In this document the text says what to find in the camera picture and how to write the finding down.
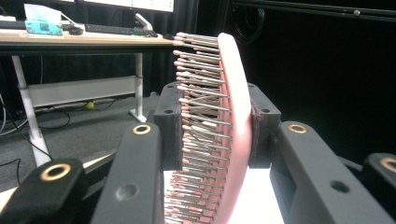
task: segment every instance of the keyboard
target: keyboard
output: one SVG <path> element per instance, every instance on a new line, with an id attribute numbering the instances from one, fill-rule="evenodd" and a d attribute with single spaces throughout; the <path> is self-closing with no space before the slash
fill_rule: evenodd
<path id="1" fill-rule="evenodd" d="M 143 28 L 134 27 L 119 27 L 119 26 L 104 26 L 104 25 L 94 25 L 85 24 L 85 31 L 92 33 L 101 34 L 112 34 L 112 35 L 143 35 L 157 37 L 158 35 L 154 31 L 144 30 Z"/>
<path id="2" fill-rule="evenodd" d="M 0 21 L 0 29 L 26 30 L 24 21 Z"/>

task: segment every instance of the table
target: table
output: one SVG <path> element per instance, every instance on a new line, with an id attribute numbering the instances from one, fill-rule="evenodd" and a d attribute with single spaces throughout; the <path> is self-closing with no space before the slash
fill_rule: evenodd
<path id="1" fill-rule="evenodd" d="M 24 30 L 0 30 L 0 55 L 11 56 L 18 77 L 19 89 L 30 126 L 30 140 L 37 166 L 50 160 L 44 137 L 35 118 L 35 106 L 56 105 L 81 100 L 103 98 L 135 93 L 136 109 L 132 115 L 139 121 L 143 104 L 143 54 L 144 52 L 172 50 L 172 41 L 159 37 L 130 35 L 108 35 L 84 32 L 70 35 L 31 35 Z M 136 69 L 134 76 L 113 77 L 65 83 L 28 86 L 21 67 L 21 55 L 108 55 L 134 54 Z"/>

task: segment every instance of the metal bristle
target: metal bristle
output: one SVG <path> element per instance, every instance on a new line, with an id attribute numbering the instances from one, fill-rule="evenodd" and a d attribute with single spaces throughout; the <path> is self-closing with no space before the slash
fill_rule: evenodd
<path id="1" fill-rule="evenodd" d="M 179 56 L 175 61 L 177 88 L 184 93 L 179 99 L 183 168 L 172 174 L 172 189 L 165 193 L 165 222 L 212 223 L 227 181 L 233 141 L 218 40 L 179 33 L 174 45 L 196 52 L 174 51 Z"/>

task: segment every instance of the white metal table leg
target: white metal table leg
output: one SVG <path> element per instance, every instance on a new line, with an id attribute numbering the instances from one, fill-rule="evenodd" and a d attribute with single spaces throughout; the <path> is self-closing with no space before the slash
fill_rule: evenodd
<path id="1" fill-rule="evenodd" d="M 143 116 L 143 53 L 136 53 L 135 63 L 134 96 L 136 98 L 136 109 L 132 109 L 130 112 L 139 122 L 146 122 L 146 117 Z"/>
<path id="2" fill-rule="evenodd" d="M 46 142 L 44 141 L 44 137 L 41 131 L 38 129 L 37 120 L 35 119 L 35 110 L 33 108 L 32 99 L 29 93 L 29 88 L 27 87 L 24 78 L 20 57 L 12 56 L 12 62 L 14 62 L 15 72 L 17 74 L 18 82 L 20 85 L 19 88 L 21 92 L 23 106 L 30 126 L 30 132 L 29 132 L 30 141 L 32 142 L 33 145 L 35 145 L 32 146 L 32 148 L 33 148 L 33 153 L 35 154 L 35 164 L 38 167 L 41 164 L 50 161 L 50 157 L 44 154 L 43 152 L 41 152 L 40 150 L 38 150 L 36 147 L 43 150 L 47 154 L 49 154 L 49 152 L 47 149 Z"/>

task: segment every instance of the hairbrush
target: hairbrush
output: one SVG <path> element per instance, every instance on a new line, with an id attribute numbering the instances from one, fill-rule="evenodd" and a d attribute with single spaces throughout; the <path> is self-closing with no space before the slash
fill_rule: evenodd
<path id="1" fill-rule="evenodd" d="M 165 223 L 227 223 L 242 187 L 251 148 L 251 105 L 231 35 L 178 33 L 177 87 L 183 129 L 182 170 L 165 192 Z"/>

